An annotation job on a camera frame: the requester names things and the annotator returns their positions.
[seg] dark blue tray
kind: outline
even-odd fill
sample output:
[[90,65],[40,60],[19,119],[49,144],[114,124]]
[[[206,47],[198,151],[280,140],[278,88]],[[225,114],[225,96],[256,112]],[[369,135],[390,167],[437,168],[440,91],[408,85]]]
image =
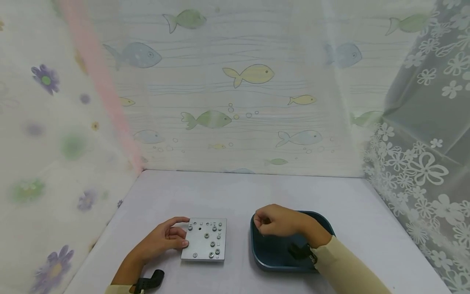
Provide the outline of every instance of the dark blue tray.
[[[333,228],[323,215],[313,211],[299,211],[316,219],[331,235],[335,235]],[[262,236],[251,218],[251,252],[256,264],[264,271],[282,272],[312,272],[318,271],[310,258],[295,260],[288,252],[291,243],[303,247],[307,240],[299,235],[290,237]]]

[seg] black wrist strap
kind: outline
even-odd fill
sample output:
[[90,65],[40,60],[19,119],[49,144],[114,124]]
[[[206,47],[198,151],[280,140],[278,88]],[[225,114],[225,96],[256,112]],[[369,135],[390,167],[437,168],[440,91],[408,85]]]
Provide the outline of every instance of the black wrist strap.
[[153,289],[157,288],[162,284],[163,277],[165,276],[165,272],[162,270],[156,270],[153,272],[151,278],[139,278],[135,286],[134,293],[140,294],[142,290]]

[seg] white table surface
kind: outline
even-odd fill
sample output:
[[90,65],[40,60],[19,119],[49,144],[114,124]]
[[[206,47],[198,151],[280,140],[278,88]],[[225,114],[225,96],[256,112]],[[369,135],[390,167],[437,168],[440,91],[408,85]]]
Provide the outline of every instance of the white table surface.
[[104,293],[126,254],[166,219],[227,218],[226,259],[181,262],[168,252],[148,265],[165,271],[159,294],[333,294],[319,275],[259,270],[249,246],[250,218],[277,203],[325,216],[341,242],[397,294],[447,294],[390,210],[362,179],[144,171],[86,259],[66,294]]

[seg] wrist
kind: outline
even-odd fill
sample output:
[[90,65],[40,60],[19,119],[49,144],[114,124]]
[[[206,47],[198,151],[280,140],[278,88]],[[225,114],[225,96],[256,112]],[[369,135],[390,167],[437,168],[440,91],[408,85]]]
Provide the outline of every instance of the wrist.
[[317,220],[308,215],[304,216],[300,234],[307,239],[310,247],[318,248],[327,245],[331,241],[332,235]]

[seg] right hand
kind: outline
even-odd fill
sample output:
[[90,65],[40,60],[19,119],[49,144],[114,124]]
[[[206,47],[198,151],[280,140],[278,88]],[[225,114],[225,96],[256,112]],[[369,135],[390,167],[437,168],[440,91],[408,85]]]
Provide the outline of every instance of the right hand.
[[277,204],[258,209],[253,218],[261,235],[288,237],[304,232],[304,228],[315,221],[301,212]]
[[301,234],[313,248],[328,244],[332,238],[314,218],[277,204],[258,209],[253,222],[261,235],[288,237]]

